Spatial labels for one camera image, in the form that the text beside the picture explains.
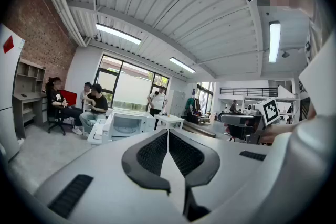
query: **brick wall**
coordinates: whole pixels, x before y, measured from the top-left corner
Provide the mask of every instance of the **brick wall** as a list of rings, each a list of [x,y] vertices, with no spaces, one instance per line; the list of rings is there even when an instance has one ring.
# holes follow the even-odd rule
[[[60,77],[64,87],[77,45],[52,1],[12,0],[3,23],[26,40],[21,57],[46,67],[44,85],[48,77]]]

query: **standing man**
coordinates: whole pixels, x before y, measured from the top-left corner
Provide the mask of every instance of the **standing man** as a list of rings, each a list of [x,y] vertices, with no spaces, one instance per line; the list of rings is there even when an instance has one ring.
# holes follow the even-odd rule
[[[100,84],[94,84],[91,87],[91,93],[84,96],[84,100],[91,103],[91,110],[82,113],[79,116],[80,121],[83,124],[83,129],[85,132],[90,133],[94,123],[97,119],[105,119],[107,112],[107,100],[105,96],[101,94]]]
[[[149,105],[151,106],[151,109],[149,110],[149,113],[152,116],[154,116],[156,114],[159,114],[167,104],[167,98],[166,98],[166,95],[163,92],[164,92],[164,86],[161,85],[159,87],[158,92],[153,92],[149,96],[147,96],[147,101],[148,101]],[[158,122],[159,122],[159,120],[156,119],[154,130],[156,130],[156,127],[158,126],[157,125]]]
[[[79,96],[79,100],[82,103],[82,109],[84,108],[84,96],[87,96],[90,93],[91,93],[91,83],[86,82],[84,84],[84,90],[80,93],[80,96]]]
[[[237,104],[237,100],[235,99],[235,100],[233,100],[233,103],[232,103],[232,105],[230,107],[230,112],[231,113],[237,113],[236,104]]]

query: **railing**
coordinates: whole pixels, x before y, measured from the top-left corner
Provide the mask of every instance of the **railing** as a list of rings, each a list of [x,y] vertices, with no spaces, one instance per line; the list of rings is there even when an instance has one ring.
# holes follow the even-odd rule
[[[220,94],[278,97],[278,88],[220,88]]]

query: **ceiling beam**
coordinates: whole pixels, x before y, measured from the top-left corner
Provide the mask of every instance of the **ceiling beam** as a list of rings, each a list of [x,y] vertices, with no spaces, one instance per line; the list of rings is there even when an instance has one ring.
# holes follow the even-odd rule
[[[251,12],[251,16],[253,19],[254,27],[255,27],[255,32],[256,32],[256,37],[257,37],[257,45],[258,45],[258,74],[261,76],[261,70],[263,68],[263,49],[264,49],[264,43],[263,43],[263,29],[261,27],[261,20],[260,20],[260,14],[257,6],[257,1],[252,1],[249,2],[247,1],[247,5],[249,7],[249,10]]]
[[[184,56],[186,56],[188,59],[190,59],[194,63],[199,62],[199,60],[194,55],[192,55],[188,50],[183,48],[180,44],[173,41],[171,38],[167,37],[166,35],[164,35],[160,31],[152,28],[151,26],[149,26],[149,25],[147,25],[147,24],[145,24],[145,23],[143,23],[143,22],[141,22],[141,21],[139,21],[139,20],[137,20],[137,19],[135,19],[131,16],[128,16],[124,13],[117,12],[114,9],[110,9],[110,8],[106,8],[106,7],[102,7],[102,6],[99,6],[99,7],[97,6],[96,11],[95,11],[95,9],[93,7],[93,3],[86,3],[86,2],[80,2],[80,1],[69,1],[68,6],[71,9],[81,10],[83,12],[97,14],[99,16],[104,16],[104,17],[109,17],[111,19],[119,20],[119,21],[121,21],[121,22],[123,22],[127,25],[130,25],[134,28],[137,28],[140,31],[146,32],[148,35],[150,35],[154,39],[158,39],[158,40],[161,40],[161,41],[165,42],[169,46],[173,47],[174,49],[176,49],[177,51],[182,53]],[[210,70],[210,68],[208,68],[205,65],[200,65],[200,67],[208,75],[210,75],[212,77],[212,79],[216,78],[215,73],[213,73]]]
[[[133,60],[135,62],[139,62],[149,68],[154,68],[154,69],[157,69],[159,71],[161,71],[162,73],[166,73],[166,74],[169,74],[173,77],[176,77],[178,79],[181,79],[183,81],[187,81],[187,79],[183,76],[181,76],[179,73],[175,73],[171,70],[168,70],[166,68],[163,68],[161,66],[159,66],[158,64],[156,63],[153,63],[147,59],[143,59],[142,57],[138,56],[138,55],[134,55],[128,51],[125,51],[125,50],[122,50],[122,49],[119,49],[117,47],[114,47],[114,46],[111,46],[111,45],[108,45],[108,44],[105,44],[105,43],[102,43],[102,42],[99,42],[99,41],[96,41],[96,40],[93,40],[93,39],[90,39],[89,41],[89,45],[92,45],[94,47],[97,47],[97,48],[100,48],[100,49],[103,49],[103,50],[106,50],[106,51],[110,51],[114,54],[118,54],[126,59],[130,59],[130,60]]]

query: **red sticker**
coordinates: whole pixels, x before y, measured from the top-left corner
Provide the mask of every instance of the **red sticker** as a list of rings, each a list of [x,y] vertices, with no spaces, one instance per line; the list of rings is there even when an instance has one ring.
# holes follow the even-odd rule
[[[13,38],[12,38],[12,36],[10,36],[10,38],[7,39],[6,43],[4,44],[4,52],[7,53],[13,47],[14,47]]]

